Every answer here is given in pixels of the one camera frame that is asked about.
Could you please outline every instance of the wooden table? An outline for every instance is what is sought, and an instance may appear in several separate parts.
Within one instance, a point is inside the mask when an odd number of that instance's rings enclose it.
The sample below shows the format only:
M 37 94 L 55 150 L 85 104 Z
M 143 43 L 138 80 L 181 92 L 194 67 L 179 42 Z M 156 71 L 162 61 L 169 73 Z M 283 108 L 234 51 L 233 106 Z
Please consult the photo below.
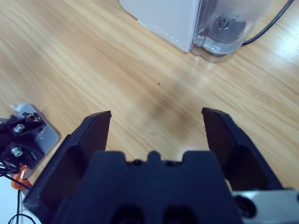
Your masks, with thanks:
M 286 1 L 275 0 L 262 29 Z M 181 160 L 207 150 L 200 110 L 229 113 L 280 181 L 299 188 L 299 1 L 225 63 L 183 53 L 117 0 L 0 1 L 0 117 L 34 104 L 61 133 L 111 110 L 107 150 Z M 31 177 L 34 181 L 53 155 Z

